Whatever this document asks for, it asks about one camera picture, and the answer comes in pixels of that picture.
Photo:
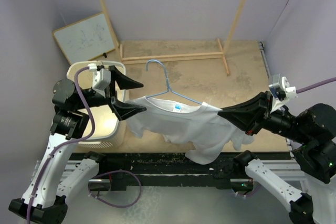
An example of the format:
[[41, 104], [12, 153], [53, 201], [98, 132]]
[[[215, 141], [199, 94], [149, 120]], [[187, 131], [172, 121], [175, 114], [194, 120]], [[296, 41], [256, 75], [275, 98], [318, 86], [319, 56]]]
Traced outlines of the white t shirt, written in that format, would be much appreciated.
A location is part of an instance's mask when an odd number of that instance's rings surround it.
[[187, 151], [185, 156], [201, 165], [217, 159], [229, 142], [239, 151], [242, 145], [254, 141], [253, 136], [220, 117], [219, 108], [206, 102], [190, 106], [171, 100], [140, 97], [129, 100], [129, 103], [146, 108], [146, 111], [127, 119], [127, 125], [136, 137], [141, 138], [148, 130], [161, 134], [166, 142], [192, 143], [194, 149]]

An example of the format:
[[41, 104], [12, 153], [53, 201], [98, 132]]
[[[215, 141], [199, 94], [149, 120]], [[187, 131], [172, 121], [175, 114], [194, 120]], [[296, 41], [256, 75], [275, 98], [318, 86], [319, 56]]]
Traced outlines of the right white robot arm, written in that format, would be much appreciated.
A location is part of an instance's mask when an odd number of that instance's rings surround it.
[[222, 108], [218, 115], [247, 135], [261, 129], [300, 143], [293, 155], [308, 192], [291, 187], [251, 151], [233, 159], [238, 177], [252, 178], [275, 196], [292, 223], [335, 223], [335, 109], [318, 103], [298, 116], [285, 106], [288, 95], [261, 92], [247, 102]]

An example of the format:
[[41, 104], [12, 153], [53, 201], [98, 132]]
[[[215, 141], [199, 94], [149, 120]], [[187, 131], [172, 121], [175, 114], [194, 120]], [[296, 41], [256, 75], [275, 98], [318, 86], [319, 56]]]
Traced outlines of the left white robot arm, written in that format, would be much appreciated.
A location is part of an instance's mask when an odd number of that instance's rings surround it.
[[89, 152], [65, 179], [62, 175], [79, 142], [91, 138], [96, 124], [91, 108], [107, 105], [119, 121], [146, 111], [146, 107], [118, 100], [117, 90], [142, 88], [144, 85], [116, 66], [94, 63], [79, 69], [73, 80], [62, 79], [53, 87], [55, 116], [44, 156], [28, 189], [9, 204], [9, 211], [27, 223], [62, 223], [68, 204], [92, 178], [108, 172], [106, 157]]

